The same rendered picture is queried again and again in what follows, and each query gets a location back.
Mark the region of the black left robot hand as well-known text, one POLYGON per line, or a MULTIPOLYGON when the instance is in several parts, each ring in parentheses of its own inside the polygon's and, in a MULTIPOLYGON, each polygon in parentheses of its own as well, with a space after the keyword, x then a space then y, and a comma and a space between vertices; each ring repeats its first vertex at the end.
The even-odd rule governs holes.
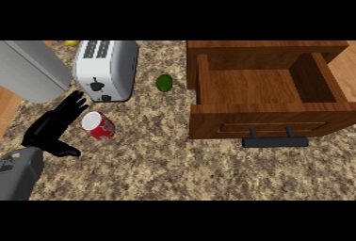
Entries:
POLYGON ((88 109, 83 92, 76 90, 58 107, 48 111, 30 126, 21 145, 37 147, 57 157, 82 156, 80 150, 60 140, 70 124, 88 109))

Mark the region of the red soda can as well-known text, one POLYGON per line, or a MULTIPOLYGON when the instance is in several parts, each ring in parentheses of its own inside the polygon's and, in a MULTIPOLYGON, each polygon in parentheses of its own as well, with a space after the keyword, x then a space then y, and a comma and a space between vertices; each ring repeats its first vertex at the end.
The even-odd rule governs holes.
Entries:
POLYGON ((101 141, 110 141, 116 135, 116 125, 102 112, 89 112, 82 121, 83 130, 101 141))

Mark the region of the wooden drawer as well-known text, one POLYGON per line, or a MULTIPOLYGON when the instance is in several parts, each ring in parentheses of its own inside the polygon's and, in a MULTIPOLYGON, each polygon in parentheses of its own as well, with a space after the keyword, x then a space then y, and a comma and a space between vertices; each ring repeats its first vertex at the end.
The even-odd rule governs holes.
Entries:
POLYGON ((300 55, 286 70, 215 71, 198 56, 197 103, 191 106, 190 137, 323 137, 356 124, 351 102, 323 55, 300 55))

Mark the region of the large grey appliance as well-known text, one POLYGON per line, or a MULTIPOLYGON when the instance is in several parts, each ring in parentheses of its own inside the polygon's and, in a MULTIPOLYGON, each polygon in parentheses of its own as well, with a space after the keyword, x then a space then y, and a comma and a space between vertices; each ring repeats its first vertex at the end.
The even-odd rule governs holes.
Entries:
POLYGON ((0 85, 43 104, 68 90, 70 68, 42 40, 0 40, 0 85))

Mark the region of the white toaster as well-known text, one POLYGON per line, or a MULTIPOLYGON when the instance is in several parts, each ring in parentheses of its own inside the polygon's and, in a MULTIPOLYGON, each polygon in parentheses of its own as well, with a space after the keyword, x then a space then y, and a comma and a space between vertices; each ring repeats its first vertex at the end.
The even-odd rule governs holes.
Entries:
POLYGON ((135 40, 82 41, 73 74, 94 102, 125 102, 130 99, 138 57, 135 40))

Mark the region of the green round vegetable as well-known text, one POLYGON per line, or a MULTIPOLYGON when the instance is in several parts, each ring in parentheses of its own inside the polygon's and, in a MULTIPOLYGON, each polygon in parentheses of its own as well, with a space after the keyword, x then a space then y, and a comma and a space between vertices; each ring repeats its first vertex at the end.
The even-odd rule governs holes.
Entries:
POLYGON ((156 80, 157 89, 167 92, 173 88, 173 77, 169 74, 161 74, 156 80))

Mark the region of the wooden cabinet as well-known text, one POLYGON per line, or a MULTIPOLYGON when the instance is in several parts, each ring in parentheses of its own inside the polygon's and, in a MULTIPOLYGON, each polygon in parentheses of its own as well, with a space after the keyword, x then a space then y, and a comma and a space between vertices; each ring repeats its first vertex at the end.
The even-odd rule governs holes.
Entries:
POLYGON ((213 71, 284 70, 306 53, 321 53, 325 62, 330 63, 348 46, 345 40, 190 40, 188 88, 197 88, 198 55, 207 55, 213 71))

